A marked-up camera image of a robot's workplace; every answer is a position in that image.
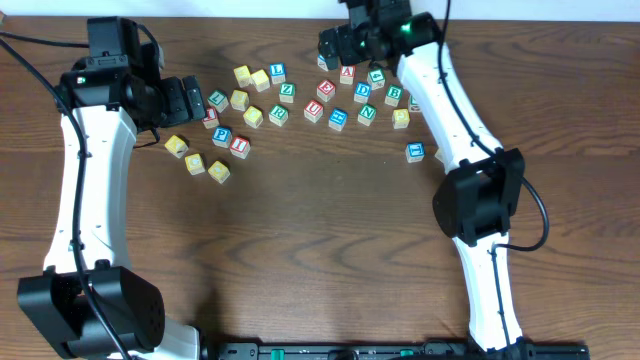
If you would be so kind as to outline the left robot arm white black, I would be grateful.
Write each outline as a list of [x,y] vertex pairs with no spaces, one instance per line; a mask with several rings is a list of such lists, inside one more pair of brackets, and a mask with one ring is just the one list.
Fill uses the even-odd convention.
[[137,137],[203,119],[199,83],[161,76],[162,50],[141,24],[101,17],[87,30],[88,55],[51,90],[65,149],[59,216],[42,273],[19,281],[19,307],[64,359],[205,359],[204,334],[166,316],[126,240]]

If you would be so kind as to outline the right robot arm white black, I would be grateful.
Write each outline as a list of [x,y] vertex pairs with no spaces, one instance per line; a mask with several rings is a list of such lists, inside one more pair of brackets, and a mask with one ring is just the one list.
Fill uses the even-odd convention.
[[470,305],[469,333],[486,354],[508,356],[522,337],[507,265],[511,218],[524,158],[484,126],[446,44],[446,24],[407,1],[345,0],[349,21],[324,30],[318,51],[329,69],[387,61],[416,100],[437,145],[445,178],[432,204],[461,258]]

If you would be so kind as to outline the red A block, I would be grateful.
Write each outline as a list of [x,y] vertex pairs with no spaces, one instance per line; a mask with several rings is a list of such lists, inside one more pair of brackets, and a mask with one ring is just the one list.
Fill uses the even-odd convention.
[[339,81],[341,84],[352,85],[355,79],[354,66],[342,66],[340,68]]

